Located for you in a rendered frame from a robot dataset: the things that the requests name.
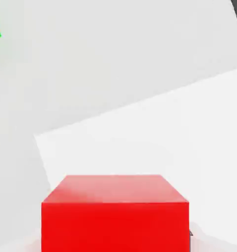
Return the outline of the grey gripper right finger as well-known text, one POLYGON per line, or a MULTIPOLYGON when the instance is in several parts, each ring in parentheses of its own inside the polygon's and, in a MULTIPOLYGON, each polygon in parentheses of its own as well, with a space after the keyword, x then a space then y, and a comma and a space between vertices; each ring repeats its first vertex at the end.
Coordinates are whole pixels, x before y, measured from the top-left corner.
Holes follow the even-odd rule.
POLYGON ((206 235, 194 222, 190 222, 190 252, 237 252, 237 245, 206 235))

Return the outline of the small red cube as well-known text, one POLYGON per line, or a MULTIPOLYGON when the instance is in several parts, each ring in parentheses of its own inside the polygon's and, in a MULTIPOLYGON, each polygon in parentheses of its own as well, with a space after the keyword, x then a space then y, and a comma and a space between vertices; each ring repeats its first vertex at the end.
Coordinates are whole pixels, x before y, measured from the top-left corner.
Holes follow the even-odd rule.
POLYGON ((189 202, 160 175, 69 175, 41 204, 41 252, 190 252, 189 202))

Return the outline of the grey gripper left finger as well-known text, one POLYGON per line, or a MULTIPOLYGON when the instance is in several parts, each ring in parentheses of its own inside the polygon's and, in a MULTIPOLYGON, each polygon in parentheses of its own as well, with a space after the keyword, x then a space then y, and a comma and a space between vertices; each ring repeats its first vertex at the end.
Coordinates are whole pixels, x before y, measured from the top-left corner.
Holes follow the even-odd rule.
POLYGON ((30 236, 0 247, 0 252, 41 252, 41 237, 30 236))

